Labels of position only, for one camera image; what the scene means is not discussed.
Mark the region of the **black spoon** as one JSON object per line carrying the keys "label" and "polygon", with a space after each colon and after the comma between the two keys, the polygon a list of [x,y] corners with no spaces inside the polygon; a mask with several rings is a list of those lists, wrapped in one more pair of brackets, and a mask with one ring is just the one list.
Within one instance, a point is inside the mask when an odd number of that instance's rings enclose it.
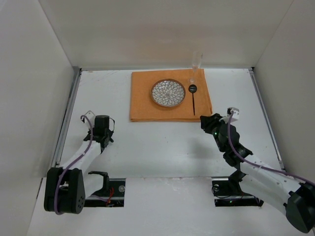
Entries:
{"label": "black spoon", "polygon": [[192,94],[192,109],[193,109],[193,115],[195,115],[194,94],[197,92],[197,86],[195,84],[191,84],[189,86],[189,92]]}

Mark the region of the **patterned ceramic plate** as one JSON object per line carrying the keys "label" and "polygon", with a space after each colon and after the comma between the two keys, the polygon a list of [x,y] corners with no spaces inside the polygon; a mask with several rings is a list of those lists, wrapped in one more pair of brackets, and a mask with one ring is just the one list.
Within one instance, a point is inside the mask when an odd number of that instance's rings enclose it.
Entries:
{"label": "patterned ceramic plate", "polygon": [[159,106],[172,108],[183,102],[186,90],[179,81],[164,79],[157,81],[152,86],[150,94],[152,100]]}

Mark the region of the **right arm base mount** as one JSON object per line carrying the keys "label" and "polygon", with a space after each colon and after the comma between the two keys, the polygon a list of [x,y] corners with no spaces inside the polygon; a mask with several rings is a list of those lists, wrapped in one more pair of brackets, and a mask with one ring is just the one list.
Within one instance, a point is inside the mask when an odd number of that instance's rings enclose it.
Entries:
{"label": "right arm base mount", "polygon": [[212,178],[212,193],[216,207],[261,207],[264,202],[242,191],[240,182],[244,173],[236,170],[228,177]]}

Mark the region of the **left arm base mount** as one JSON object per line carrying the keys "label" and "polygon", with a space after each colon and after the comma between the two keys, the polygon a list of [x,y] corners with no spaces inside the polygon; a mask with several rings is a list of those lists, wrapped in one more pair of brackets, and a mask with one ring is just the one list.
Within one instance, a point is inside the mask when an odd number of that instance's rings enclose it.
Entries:
{"label": "left arm base mount", "polygon": [[84,186],[84,207],[124,207],[125,178],[110,178],[107,172],[91,171],[84,177]]}

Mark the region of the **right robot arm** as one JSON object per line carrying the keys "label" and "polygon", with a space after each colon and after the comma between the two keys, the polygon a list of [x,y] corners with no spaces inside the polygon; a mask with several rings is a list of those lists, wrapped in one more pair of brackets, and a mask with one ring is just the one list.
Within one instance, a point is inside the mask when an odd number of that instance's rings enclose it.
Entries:
{"label": "right robot arm", "polygon": [[309,233],[315,226],[315,184],[305,178],[272,169],[239,139],[236,127],[239,111],[228,109],[226,116],[200,116],[201,129],[214,137],[226,163],[236,171],[230,176],[238,189],[280,211],[298,231]]}

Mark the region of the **clear wine glass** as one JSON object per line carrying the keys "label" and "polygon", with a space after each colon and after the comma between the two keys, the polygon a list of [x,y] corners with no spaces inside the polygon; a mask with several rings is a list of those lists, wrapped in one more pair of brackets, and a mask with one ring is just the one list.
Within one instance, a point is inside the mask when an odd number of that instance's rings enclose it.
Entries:
{"label": "clear wine glass", "polygon": [[189,78],[189,83],[194,84],[196,79],[196,74],[198,69],[201,66],[203,59],[203,53],[201,51],[194,51],[192,54],[191,67],[192,67],[192,75]]}

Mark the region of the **orange cloth placemat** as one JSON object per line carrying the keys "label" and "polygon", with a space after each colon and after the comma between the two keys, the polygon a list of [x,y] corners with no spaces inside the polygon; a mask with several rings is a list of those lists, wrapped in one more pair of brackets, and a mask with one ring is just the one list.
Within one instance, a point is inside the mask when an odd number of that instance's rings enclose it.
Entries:
{"label": "orange cloth placemat", "polygon": [[[198,69],[195,79],[197,92],[194,94],[195,115],[192,109],[192,94],[188,91],[192,69],[134,71],[131,74],[131,121],[183,121],[199,122],[200,116],[211,116],[213,107],[205,79],[204,69]],[[172,108],[156,104],[151,98],[152,86],[163,79],[179,81],[186,90],[183,102]]]}

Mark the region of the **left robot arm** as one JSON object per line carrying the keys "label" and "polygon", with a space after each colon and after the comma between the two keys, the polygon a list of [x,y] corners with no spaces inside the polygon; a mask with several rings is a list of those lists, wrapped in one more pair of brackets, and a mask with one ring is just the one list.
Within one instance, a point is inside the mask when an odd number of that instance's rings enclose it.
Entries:
{"label": "left robot arm", "polygon": [[80,117],[89,126],[88,134],[78,151],[62,166],[52,167],[47,172],[44,210],[57,215],[79,214],[86,198],[97,191],[114,195],[107,172],[89,171],[92,162],[113,142],[114,122],[107,115],[93,116],[91,112]]}

